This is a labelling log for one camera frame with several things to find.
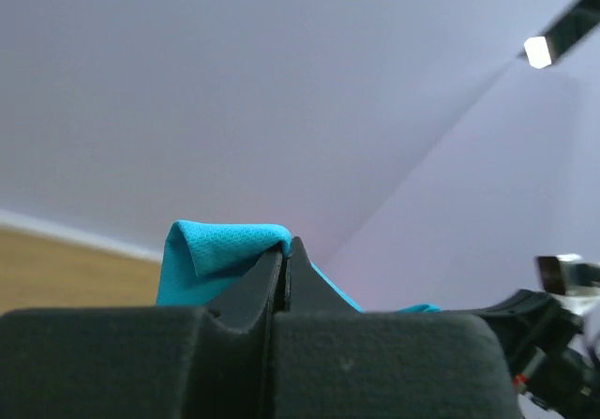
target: lavender wall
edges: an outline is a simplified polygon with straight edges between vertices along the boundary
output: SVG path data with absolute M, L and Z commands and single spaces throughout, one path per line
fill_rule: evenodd
M 277 222 L 326 265 L 568 1 L 0 0 L 0 208 L 156 251 Z
M 370 309 L 485 307 L 538 287 L 535 254 L 592 251 L 573 215 L 582 89 L 516 62 L 330 262 L 334 280 Z

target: light fixture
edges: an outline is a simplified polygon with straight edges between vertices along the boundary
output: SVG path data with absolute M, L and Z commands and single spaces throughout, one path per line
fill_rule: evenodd
M 546 37 L 530 37 L 525 41 L 525 54 L 532 67 L 541 69 L 552 64 Z

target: black foam pad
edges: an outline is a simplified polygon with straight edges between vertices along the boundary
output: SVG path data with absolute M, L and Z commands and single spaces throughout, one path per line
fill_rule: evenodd
M 275 419 L 520 418 L 503 351 L 468 314 L 277 314 Z
M 10 312 L 0 320 L 4 417 L 180 417 L 200 401 L 193 374 L 211 321 L 203 308 Z

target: black plastic part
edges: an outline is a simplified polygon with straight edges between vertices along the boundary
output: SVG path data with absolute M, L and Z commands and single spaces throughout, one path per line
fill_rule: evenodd
M 1 316 L 2 417 L 258 417 L 282 263 L 264 253 L 210 308 Z
M 292 240 L 292 252 L 286 269 L 286 293 L 286 309 L 292 312 L 357 312 L 312 268 L 299 237 Z
M 535 348 L 558 356 L 583 331 L 583 320 L 545 292 L 519 290 L 493 307 L 443 314 L 458 313 L 486 321 L 500 341 L 513 376 L 527 365 Z
M 600 377 L 573 349 L 565 349 L 559 357 L 542 365 L 530 380 L 529 388 L 536 403 L 562 417 L 600 417 Z

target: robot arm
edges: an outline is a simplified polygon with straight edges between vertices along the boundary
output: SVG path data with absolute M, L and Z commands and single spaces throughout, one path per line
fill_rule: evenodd
M 598 303 L 600 268 L 580 257 L 539 257 L 546 292 L 518 291 L 494 307 L 465 311 L 497 335 L 518 394 L 566 419 L 600 417 L 600 366 L 569 348 Z

